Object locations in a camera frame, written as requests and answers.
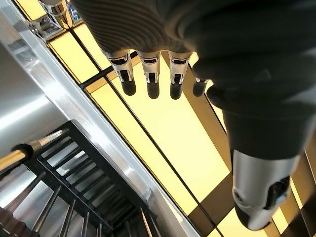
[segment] black fingertip pad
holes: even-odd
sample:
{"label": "black fingertip pad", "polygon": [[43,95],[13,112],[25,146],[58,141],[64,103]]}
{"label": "black fingertip pad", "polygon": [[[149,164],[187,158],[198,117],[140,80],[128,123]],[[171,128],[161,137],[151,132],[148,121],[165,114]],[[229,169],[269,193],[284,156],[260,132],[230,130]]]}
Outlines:
{"label": "black fingertip pad", "polygon": [[203,95],[205,92],[205,88],[206,88],[206,83],[204,83],[203,81],[200,81],[200,82],[195,81],[193,85],[193,89],[192,89],[193,95],[196,97]]}
{"label": "black fingertip pad", "polygon": [[159,96],[159,81],[157,83],[147,83],[147,92],[151,99],[157,99]]}
{"label": "black fingertip pad", "polygon": [[136,93],[136,84],[134,79],[132,81],[123,81],[122,88],[126,95],[133,95]]}
{"label": "black fingertip pad", "polygon": [[180,98],[182,93],[182,84],[172,84],[170,85],[170,96],[172,99],[177,100]]}
{"label": "black fingertip pad", "polygon": [[237,205],[236,202],[234,203],[235,203],[235,211],[236,211],[238,219],[240,220],[243,226],[249,229],[250,216],[247,213],[245,213],[243,210],[241,210],[241,208]]}

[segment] metal bar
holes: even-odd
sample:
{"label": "metal bar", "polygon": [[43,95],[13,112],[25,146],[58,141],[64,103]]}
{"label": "metal bar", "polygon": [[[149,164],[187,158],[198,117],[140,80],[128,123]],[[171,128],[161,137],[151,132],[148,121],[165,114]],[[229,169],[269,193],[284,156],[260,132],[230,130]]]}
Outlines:
{"label": "metal bar", "polygon": [[100,205],[97,206],[97,209],[100,212],[102,212],[101,210],[103,209],[104,206],[107,206],[109,202],[112,202],[120,195],[119,189],[117,189],[115,185],[112,185],[109,188],[108,192],[111,194],[107,196],[106,198],[104,198],[104,201]]}
{"label": "metal bar", "polygon": [[55,156],[56,154],[58,154],[59,152],[61,152],[63,149],[65,149],[66,147],[68,147],[70,144],[73,143],[72,139],[67,140],[63,145],[61,145],[60,147],[56,148],[51,154],[49,154],[48,156],[46,156],[44,158],[44,160],[49,160],[50,158],[52,158],[53,156]]}
{"label": "metal bar", "polygon": [[93,167],[89,172],[87,172],[86,174],[84,174],[82,177],[80,177],[77,181],[75,181],[72,185],[75,187],[77,186],[79,183],[81,183],[82,181],[84,181],[86,178],[88,178],[91,174],[93,174],[94,172],[96,172],[99,169],[98,166]]}
{"label": "metal bar", "polygon": [[74,158],[76,155],[78,155],[81,152],[81,148],[80,147],[76,147],[75,149],[73,149],[68,155],[65,156],[65,158],[60,161],[59,163],[57,163],[54,168],[58,169],[60,167],[62,167],[64,164],[66,164],[68,161],[70,161],[72,158]]}
{"label": "metal bar", "polygon": [[98,226],[97,237],[102,237],[102,223],[100,223]]}
{"label": "metal bar", "polygon": [[125,228],[126,228],[126,231],[127,231],[127,234],[128,234],[128,237],[132,237],[132,233],[130,231],[130,226],[129,226],[129,222],[128,221],[125,221]]}
{"label": "metal bar", "polygon": [[141,210],[141,212],[142,212],[143,221],[144,221],[144,224],[145,224],[145,227],[146,227],[146,230],[147,230],[148,236],[149,236],[149,237],[153,237],[152,232],[151,232],[151,230],[150,230],[150,228],[149,228],[149,226],[148,226],[148,223],[147,223],[147,220],[146,220],[145,214],[144,214],[144,212],[143,212],[143,209],[140,209],[140,210]]}
{"label": "metal bar", "polygon": [[111,213],[111,211],[113,212],[113,211],[117,210],[119,208],[119,206],[122,205],[126,201],[127,201],[127,198],[119,197],[118,201],[115,201],[113,203],[113,205],[109,205],[110,208],[108,210],[106,210],[106,212],[103,213],[103,216],[106,217],[107,215],[109,215]]}
{"label": "metal bar", "polygon": [[87,236],[87,229],[88,229],[89,216],[90,216],[90,213],[87,212],[87,214],[85,215],[84,220],[83,220],[82,231],[81,231],[81,237],[86,237],[86,236]]}
{"label": "metal bar", "polygon": [[98,178],[96,178],[91,183],[89,183],[88,186],[84,190],[82,190],[80,193],[85,194],[86,192],[94,188],[104,178],[105,178],[105,175],[101,174]]}
{"label": "metal bar", "polygon": [[44,210],[41,212],[38,220],[36,221],[36,223],[34,224],[33,226],[33,231],[35,232],[39,232],[41,227],[43,226],[53,204],[55,203],[57,197],[58,197],[58,194],[59,194],[59,191],[61,190],[61,186],[58,187],[58,189],[53,193],[53,195],[50,197],[48,203],[46,204]]}
{"label": "metal bar", "polygon": [[118,221],[120,221],[120,220],[122,219],[122,217],[125,216],[126,213],[129,213],[133,208],[135,208],[135,207],[134,207],[131,203],[127,203],[126,206],[125,206],[125,208],[124,208],[122,211],[120,211],[120,212],[116,215],[116,217],[113,218],[112,221],[110,221],[111,224],[113,224],[113,226],[117,226],[116,223],[117,223]]}
{"label": "metal bar", "polygon": [[93,161],[90,160],[89,158],[85,159],[84,161],[82,161],[80,164],[78,164],[76,167],[74,167],[73,169],[69,170],[66,174],[64,174],[63,178],[68,178],[70,175],[72,175],[73,173],[79,173],[80,171],[82,171],[84,168],[86,168],[88,165],[92,164]]}
{"label": "metal bar", "polygon": [[92,203],[94,200],[96,200],[106,189],[108,189],[111,185],[112,185],[112,182],[109,178],[107,178],[108,180],[106,181],[106,183],[104,185],[102,185],[100,188],[98,188],[96,191],[95,191],[95,195],[93,195],[88,203]]}
{"label": "metal bar", "polygon": [[59,140],[60,138],[64,137],[64,135],[67,134],[67,132],[68,132],[67,129],[59,130],[42,139],[39,139],[37,142],[39,142],[41,146],[44,147],[45,145],[51,143],[52,141]]}
{"label": "metal bar", "polygon": [[68,228],[70,226],[71,217],[73,216],[73,212],[74,212],[75,203],[76,203],[76,200],[73,200],[73,202],[70,204],[70,206],[68,208],[66,218],[65,218],[63,226],[61,228],[59,237],[66,237],[67,236]]}
{"label": "metal bar", "polygon": [[23,202],[23,200],[27,197],[28,194],[35,188],[35,186],[41,181],[41,179],[45,176],[45,172],[41,173],[35,180],[33,180],[25,190],[22,191],[11,203],[9,203],[5,209],[14,212],[15,209]]}
{"label": "metal bar", "polygon": [[15,164],[16,162],[24,159],[26,156],[20,150],[11,152],[10,154],[0,158],[0,171],[8,168],[9,166]]}

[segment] robotic arm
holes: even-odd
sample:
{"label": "robotic arm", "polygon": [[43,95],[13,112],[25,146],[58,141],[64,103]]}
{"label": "robotic arm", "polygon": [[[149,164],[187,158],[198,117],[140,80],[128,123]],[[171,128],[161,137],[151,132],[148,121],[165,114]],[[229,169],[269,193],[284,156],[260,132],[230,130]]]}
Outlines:
{"label": "robotic arm", "polygon": [[130,49],[141,57],[152,99],[159,95],[160,52],[170,52],[174,99],[197,52],[194,94],[214,82],[207,96],[223,110],[237,215],[251,230],[268,225],[315,127],[316,1],[72,2],[128,95],[136,91]]}

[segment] illuminated yellow panel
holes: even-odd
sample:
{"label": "illuminated yellow panel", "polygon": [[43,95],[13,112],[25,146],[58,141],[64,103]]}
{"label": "illuminated yellow panel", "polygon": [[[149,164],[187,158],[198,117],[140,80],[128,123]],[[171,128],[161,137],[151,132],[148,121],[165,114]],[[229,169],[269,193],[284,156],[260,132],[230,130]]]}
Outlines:
{"label": "illuminated yellow panel", "polygon": [[96,60],[102,69],[106,69],[111,64],[107,58],[102,53],[92,34],[90,33],[88,27],[84,24],[75,28],[75,33],[79,36],[84,46],[91,53],[92,57]]}
{"label": "illuminated yellow panel", "polygon": [[207,237],[221,237],[221,235],[214,229]]}
{"label": "illuminated yellow panel", "polygon": [[[135,95],[126,96],[118,78],[112,82],[198,200],[202,201],[229,174],[229,170],[184,94],[179,100],[170,98],[169,68],[163,59],[160,63],[160,96],[156,100],[150,99],[147,95],[147,84],[141,64],[134,66],[137,87]],[[126,114],[126,109],[122,108],[121,102],[111,92],[109,85],[93,92],[92,96],[185,213],[189,214],[196,204],[191,203],[192,200],[187,197],[183,186],[179,184],[176,176],[134,119]]]}
{"label": "illuminated yellow panel", "polygon": [[169,158],[189,188],[202,201],[228,174],[225,163],[197,118],[185,95],[170,97],[170,75],[160,61],[160,95],[152,100],[141,64],[134,68],[137,92],[123,93],[119,79],[114,81],[139,120]]}
{"label": "illuminated yellow panel", "polygon": [[198,61],[198,54],[196,52],[193,52],[189,59],[189,64],[192,67],[196,62]]}
{"label": "illuminated yellow panel", "polygon": [[219,223],[218,229],[225,237],[267,237],[264,230],[250,231],[238,219],[235,208]]}
{"label": "illuminated yellow panel", "polygon": [[38,0],[17,0],[31,20],[36,20],[45,15],[45,11]]}
{"label": "illuminated yellow panel", "polygon": [[276,210],[276,212],[272,216],[272,219],[275,222],[275,225],[276,225],[278,231],[280,232],[280,234],[282,234],[285,231],[286,227],[288,226],[288,223],[285,219],[285,216],[284,216],[281,208],[278,208]]}
{"label": "illuminated yellow panel", "polygon": [[299,207],[300,209],[302,209],[303,204],[302,204],[302,202],[301,202],[300,196],[298,195],[298,192],[297,192],[297,190],[296,190],[296,187],[295,187],[295,185],[294,185],[294,183],[293,183],[292,178],[290,178],[290,186],[291,186],[291,189],[292,189],[292,192],[293,192],[293,194],[294,194],[294,197],[295,197],[295,200],[296,200],[296,202],[297,202],[298,207]]}
{"label": "illuminated yellow panel", "polygon": [[50,45],[80,82],[99,72],[70,33],[51,41]]}
{"label": "illuminated yellow panel", "polygon": [[143,158],[182,210],[187,215],[190,214],[197,206],[196,202],[139,127],[132,115],[130,115],[117,98],[110,86],[106,84],[91,95]]}

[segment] gray wall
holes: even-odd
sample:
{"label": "gray wall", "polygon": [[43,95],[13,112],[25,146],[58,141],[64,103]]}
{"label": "gray wall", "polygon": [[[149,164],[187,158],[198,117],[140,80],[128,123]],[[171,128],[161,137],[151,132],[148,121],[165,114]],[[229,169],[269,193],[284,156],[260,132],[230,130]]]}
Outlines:
{"label": "gray wall", "polygon": [[0,156],[66,121],[0,43]]}

